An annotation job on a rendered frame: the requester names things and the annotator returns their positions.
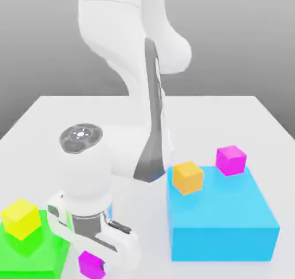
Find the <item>large blue box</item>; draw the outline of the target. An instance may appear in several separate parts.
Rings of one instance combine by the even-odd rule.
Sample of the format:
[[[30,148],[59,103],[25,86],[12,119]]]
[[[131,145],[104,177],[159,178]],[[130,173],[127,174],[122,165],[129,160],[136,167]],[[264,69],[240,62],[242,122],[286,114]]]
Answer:
[[[202,189],[188,195],[167,171],[171,260],[270,261],[280,227],[250,170],[228,177],[215,166],[202,170]]]

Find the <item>small yellow cube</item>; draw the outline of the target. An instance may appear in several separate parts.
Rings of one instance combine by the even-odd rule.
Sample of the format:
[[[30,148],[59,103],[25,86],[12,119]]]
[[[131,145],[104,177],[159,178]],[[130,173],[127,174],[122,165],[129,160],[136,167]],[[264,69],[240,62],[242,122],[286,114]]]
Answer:
[[[41,227],[41,218],[36,205],[19,199],[1,211],[5,231],[20,241]]]

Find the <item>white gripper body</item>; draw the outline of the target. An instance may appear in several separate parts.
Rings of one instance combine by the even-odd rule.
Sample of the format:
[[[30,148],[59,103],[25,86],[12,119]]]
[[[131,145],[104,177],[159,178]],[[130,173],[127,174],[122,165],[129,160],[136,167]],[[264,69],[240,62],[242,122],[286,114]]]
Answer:
[[[112,220],[105,215],[72,215],[69,227],[56,216],[49,215],[48,223],[54,234],[70,242],[77,251],[87,251],[108,266],[132,271],[140,262],[139,239],[135,232],[123,226],[113,227]]]

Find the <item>small orange cube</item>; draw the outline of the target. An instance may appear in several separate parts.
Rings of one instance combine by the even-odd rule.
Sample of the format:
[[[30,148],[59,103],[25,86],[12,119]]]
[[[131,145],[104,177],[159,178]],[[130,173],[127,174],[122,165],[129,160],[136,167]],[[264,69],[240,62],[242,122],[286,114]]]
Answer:
[[[173,167],[173,185],[188,195],[202,190],[204,172],[194,162],[189,161]]]

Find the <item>small magenta cube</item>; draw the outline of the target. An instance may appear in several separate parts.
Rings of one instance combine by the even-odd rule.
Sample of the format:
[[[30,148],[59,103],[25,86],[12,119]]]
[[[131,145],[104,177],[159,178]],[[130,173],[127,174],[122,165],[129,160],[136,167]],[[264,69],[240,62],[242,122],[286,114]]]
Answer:
[[[215,166],[225,175],[242,174],[245,170],[247,155],[237,146],[226,146],[217,149]]]
[[[105,262],[95,255],[84,251],[79,257],[80,273],[88,279],[103,279]]]

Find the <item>large green box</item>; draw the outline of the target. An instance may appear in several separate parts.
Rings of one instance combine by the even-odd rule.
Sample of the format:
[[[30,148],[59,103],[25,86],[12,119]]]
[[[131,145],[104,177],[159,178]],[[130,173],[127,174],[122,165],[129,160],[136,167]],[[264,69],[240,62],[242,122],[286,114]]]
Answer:
[[[41,227],[20,241],[0,223],[0,279],[60,279],[70,243],[55,235],[47,212],[40,210]]]

